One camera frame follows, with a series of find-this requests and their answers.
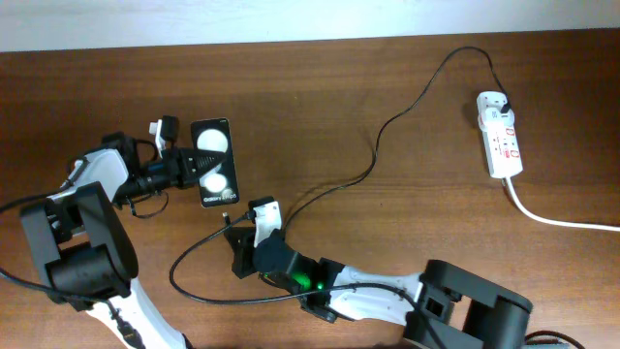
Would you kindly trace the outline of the black Samsung Galaxy phone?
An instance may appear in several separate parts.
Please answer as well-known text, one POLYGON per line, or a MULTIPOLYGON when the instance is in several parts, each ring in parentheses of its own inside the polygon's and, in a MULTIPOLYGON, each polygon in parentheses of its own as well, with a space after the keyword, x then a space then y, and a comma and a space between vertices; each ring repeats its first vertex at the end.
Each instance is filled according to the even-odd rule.
POLYGON ((191 126, 196 158, 201 172, 201 205, 204 208, 235 204, 240 194, 233 157, 233 140, 227 118, 194 121, 191 126))

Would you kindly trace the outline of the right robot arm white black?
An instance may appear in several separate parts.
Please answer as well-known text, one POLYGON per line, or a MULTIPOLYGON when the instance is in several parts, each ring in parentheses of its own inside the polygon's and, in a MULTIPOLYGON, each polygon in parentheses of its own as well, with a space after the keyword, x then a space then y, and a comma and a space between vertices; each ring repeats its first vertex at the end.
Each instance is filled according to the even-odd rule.
POLYGON ((403 327, 418 348, 520 348, 533 310, 514 291, 442 260, 424 271, 379 275, 295 251, 280 232, 251 228, 225 234, 238 278, 262 274, 302 310, 329 323, 380 320, 403 327))

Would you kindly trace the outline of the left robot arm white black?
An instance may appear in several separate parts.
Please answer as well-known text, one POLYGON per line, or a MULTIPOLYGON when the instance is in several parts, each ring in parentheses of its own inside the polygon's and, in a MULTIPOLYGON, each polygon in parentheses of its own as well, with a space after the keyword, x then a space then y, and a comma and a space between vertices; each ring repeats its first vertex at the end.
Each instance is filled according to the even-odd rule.
POLYGON ((38 289, 107 327, 127 348, 188 348, 146 295, 139 261, 115 210, 138 198, 185 189, 224 163, 226 149, 174 146, 173 136, 154 143, 140 162, 139 140, 122 132, 78 157, 62 186, 20 212, 38 289))

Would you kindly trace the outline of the white USB charger adapter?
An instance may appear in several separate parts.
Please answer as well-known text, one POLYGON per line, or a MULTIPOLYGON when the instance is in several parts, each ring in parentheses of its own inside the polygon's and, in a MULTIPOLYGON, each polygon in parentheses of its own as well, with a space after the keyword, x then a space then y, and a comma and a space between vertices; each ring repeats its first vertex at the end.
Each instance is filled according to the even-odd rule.
POLYGON ((492 127, 512 127, 514 112, 506 94, 484 91, 477 97, 478 123, 483 132, 492 127))

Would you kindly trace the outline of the white power strip red switches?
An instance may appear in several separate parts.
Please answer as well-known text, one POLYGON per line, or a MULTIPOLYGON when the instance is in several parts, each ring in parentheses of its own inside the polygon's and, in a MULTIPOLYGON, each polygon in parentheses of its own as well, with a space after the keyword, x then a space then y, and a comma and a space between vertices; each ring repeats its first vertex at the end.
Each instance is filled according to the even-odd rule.
POLYGON ((491 122, 480 128, 489 175, 497 179, 519 175, 523 165, 514 127, 491 122))

